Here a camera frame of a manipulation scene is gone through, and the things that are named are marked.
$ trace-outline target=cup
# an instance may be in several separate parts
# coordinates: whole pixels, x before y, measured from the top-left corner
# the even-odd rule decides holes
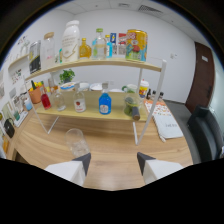
[[[37,87],[33,91],[29,91],[30,98],[32,103],[39,103],[41,101],[41,92],[40,92],[40,87]]]
[[[27,109],[28,111],[32,109],[32,104],[31,104],[29,98],[27,98],[27,99],[24,101],[24,103],[25,103],[26,109]]]
[[[136,93],[137,91],[137,86],[133,84],[128,84],[127,86],[123,86],[122,90],[125,91],[126,93]]]
[[[80,129],[73,128],[67,131],[65,134],[65,142],[76,158],[90,152],[88,144]]]
[[[141,98],[146,97],[148,88],[149,88],[149,83],[147,81],[141,80],[140,87],[139,87],[139,96]]]

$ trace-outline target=wooden shelf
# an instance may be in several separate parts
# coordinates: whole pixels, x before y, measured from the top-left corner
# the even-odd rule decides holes
[[[29,54],[26,54],[26,55],[24,55],[24,56],[22,56],[22,57],[16,59],[14,62],[12,62],[12,63],[9,65],[8,69],[9,69],[11,66],[13,66],[14,64],[16,64],[17,62],[19,62],[20,60],[22,60],[23,58],[27,57],[28,55],[29,55]]]
[[[138,62],[138,61],[131,61],[126,60],[125,58],[111,58],[107,60],[78,60],[70,63],[62,63],[59,65],[56,65],[52,68],[43,70],[43,71],[37,71],[26,78],[26,80],[32,79],[36,76],[48,73],[48,72],[55,72],[58,70],[66,69],[66,68],[72,68],[72,67],[80,67],[80,66],[94,66],[94,65],[117,65],[117,66],[128,66],[128,67],[135,67],[135,68],[143,68],[143,69],[149,69],[157,72],[161,72],[161,68],[154,66],[152,64],[149,64],[147,62]]]
[[[63,92],[63,96],[65,99],[66,109],[63,111],[58,111],[54,105],[53,97],[50,96],[50,101],[52,107],[48,110],[45,110],[43,105],[41,105],[37,109],[37,113],[39,114],[48,114],[48,115],[58,115],[65,117],[73,117],[80,119],[91,119],[91,120],[126,120],[126,121],[134,121],[132,117],[127,116],[124,113],[124,97],[126,93],[116,93],[110,92],[109,95],[112,99],[111,113],[108,115],[102,115],[99,112],[99,97],[101,96],[101,91],[84,91],[86,100],[86,111],[82,113],[77,113],[73,104],[73,94],[74,91]],[[142,104],[139,109],[140,120],[138,122],[145,122],[147,120],[148,114],[144,104]]]

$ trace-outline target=black chair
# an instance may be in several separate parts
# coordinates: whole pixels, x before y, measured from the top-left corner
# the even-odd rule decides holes
[[[212,112],[198,105],[187,124],[197,145],[201,162],[219,159],[224,145],[223,137]]]

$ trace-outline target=ceiling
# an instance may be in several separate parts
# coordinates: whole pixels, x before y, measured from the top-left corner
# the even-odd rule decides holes
[[[204,36],[197,30],[197,28],[194,27],[193,24],[188,22],[188,20],[172,9],[150,0],[74,0],[62,4],[55,9],[67,11],[74,15],[104,9],[121,9],[147,13],[172,24],[179,30],[182,30],[192,40],[210,47]]]

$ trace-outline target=glass cup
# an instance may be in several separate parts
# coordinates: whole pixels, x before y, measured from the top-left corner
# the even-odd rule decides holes
[[[66,132],[65,142],[76,158],[90,152],[82,131],[77,128],[70,129]]]

